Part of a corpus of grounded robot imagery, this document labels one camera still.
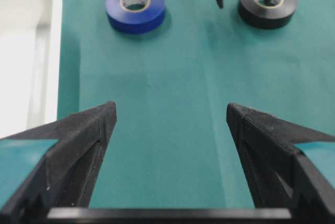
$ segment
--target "plastic tray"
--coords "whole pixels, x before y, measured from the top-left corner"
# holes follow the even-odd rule
[[[0,138],[57,119],[62,0],[0,0]]]

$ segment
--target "black tape roll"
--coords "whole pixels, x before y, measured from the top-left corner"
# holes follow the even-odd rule
[[[252,26],[262,29],[276,29],[285,26],[292,18],[298,0],[272,0],[266,6],[264,0],[240,0],[239,14]]]

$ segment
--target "teal pad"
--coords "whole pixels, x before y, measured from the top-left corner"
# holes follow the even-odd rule
[[[104,3],[63,0],[58,118],[117,105],[91,207],[253,207],[229,102],[335,134],[333,0],[299,0],[271,31],[245,24],[238,0],[166,0],[164,23],[135,36]]]
[[[0,209],[57,140],[0,141]]]
[[[307,156],[327,181],[335,188],[335,143],[312,142],[295,144]]]

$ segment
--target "table surface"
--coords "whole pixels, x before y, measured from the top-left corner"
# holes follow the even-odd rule
[[[117,104],[91,207],[253,207],[229,102],[335,134],[335,2],[299,0],[270,31],[237,2],[166,0],[164,23],[134,36],[110,27],[104,0],[63,0],[59,118]]]

